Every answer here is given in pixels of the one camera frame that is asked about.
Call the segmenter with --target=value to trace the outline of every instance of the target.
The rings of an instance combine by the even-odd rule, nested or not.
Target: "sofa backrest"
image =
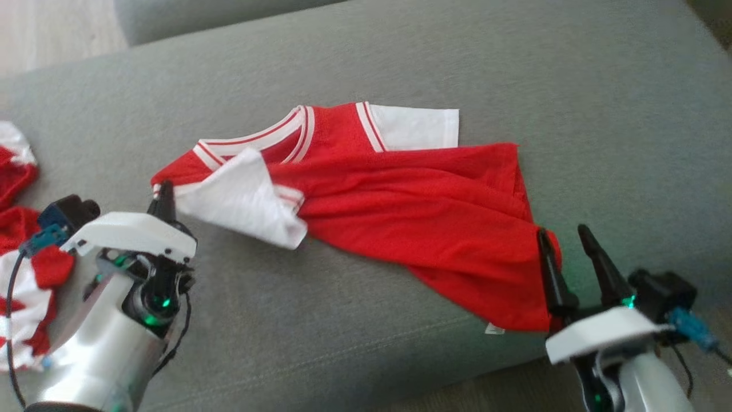
[[[114,0],[130,45],[343,0]]]

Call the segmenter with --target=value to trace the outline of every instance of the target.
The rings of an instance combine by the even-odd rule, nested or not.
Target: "black cable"
[[[23,258],[26,256],[25,251],[20,251],[18,259],[15,261],[15,266],[12,267],[10,273],[10,280],[7,285],[7,295],[5,295],[5,317],[7,318],[8,337],[5,339],[5,347],[7,348],[7,374],[10,377],[10,384],[12,390],[15,392],[15,397],[18,398],[18,403],[22,409],[26,409],[26,398],[20,392],[20,385],[18,385],[18,376],[15,375],[15,363],[12,358],[12,323],[10,316],[12,314],[12,291],[15,289],[15,278],[18,277],[18,271],[20,270],[20,264],[23,263]]]
[[[188,326],[190,325],[190,312],[191,312],[191,306],[190,306],[190,296],[188,295],[188,292],[183,294],[185,296],[185,324],[183,325],[183,330],[181,330],[180,336],[178,336],[178,342],[173,346],[173,349],[171,349],[170,352],[168,352],[167,355],[160,361],[160,363],[157,365],[157,368],[155,368],[155,372],[152,373],[153,376],[157,375],[158,372],[163,370],[165,365],[168,364],[168,362],[172,361],[173,358],[176,357],[176,354],[178,353],[178,348],[181,345],[181,342],[183,340],[183,336],[188,332]]]
[[[691,375],[691,369],[689,369],[689,365],[687,365],[684,356],[681,354],[676,345],[672,343],[671,349],[673,349],[674,353],[676,353],[676,357],[679,358],[679,363],[684,368],[684,372],[686,372],[687,374],[687,380],[689,381],[689,387],[687,388],[687,399],[691,399],[691,391],[694,390],[694,377]]]
[[[732,367],[732,358],[726,353],[722,352],[718,347],[712,349],[714,355],[717,355],[722,359],[729,367]]]

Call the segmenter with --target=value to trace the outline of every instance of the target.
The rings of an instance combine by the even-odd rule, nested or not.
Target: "robotic arm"
[[[654,349],[691,339],[721,354],[716,338],[690,313],[696,289],[671,272],[639,270],[626,281],[590,229],[580,225],[578,232],[602,293],[601,304],[588,309],[579,309],[567,288],[546,231],[538,234],[547,309],[554,319],[545,343],[551,363],[574,365],[587,411],[693,411],[691,386],[685,394]]]
[[[69,196],[39,217],[43,229],[51,228],[46,236],[69,237],[63,251],[83,256],[101,248],[100,274],[44,360],[42,389],[26,412],[136,411],[152,376],[175,355],[177,345],[165,351],[181,297],[193,285],[187,264],[196,239],[176,221],[172,185],[163,184],[148,213],[97,218],[94,210]]]
[[[187,312],[181,337],[187,330],[194,283],[188,263],[197,242],[176,220],[172,185],[163,183],[147,213],[99,214],[95,203],[76,195],[61,199],[41,213],[41,233],[21,247],[21,256],[50,244],[82,256],[101,249],[100,273],[45,359],[45,381],[27,407],[10,365],[26,412],[135,412],[150,379],[175,356],[180,340],[166,350],[182,296]],[[696,289],[675,273],[636,271],[626,281],[589,228],[578,231],[602,291],[601,304],[587,309],[569,291],[546,231],[537,236],[553,317],[546,340],[550,361],[574,365],[587,411],[692,411],[654,348],[691,338],[725,358],[689,312]],[[7,347],[12,354],[10,342]]]

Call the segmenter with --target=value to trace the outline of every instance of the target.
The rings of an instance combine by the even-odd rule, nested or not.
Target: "white label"
[[[487,335],[502,335],[506,333],[506,329],[499,328],[498,326],[488,323],[488,326],[485,327],[485,334]]]

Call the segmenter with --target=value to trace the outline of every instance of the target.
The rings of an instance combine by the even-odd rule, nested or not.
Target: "red jersey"
[[[406,265],[501,328],[547,331],[517,147],[456,147],[457,126],[456,111],[300,106],[260,133],[200,140],[152,185],[172,180],[204,221],[290,248],[308,231]]]

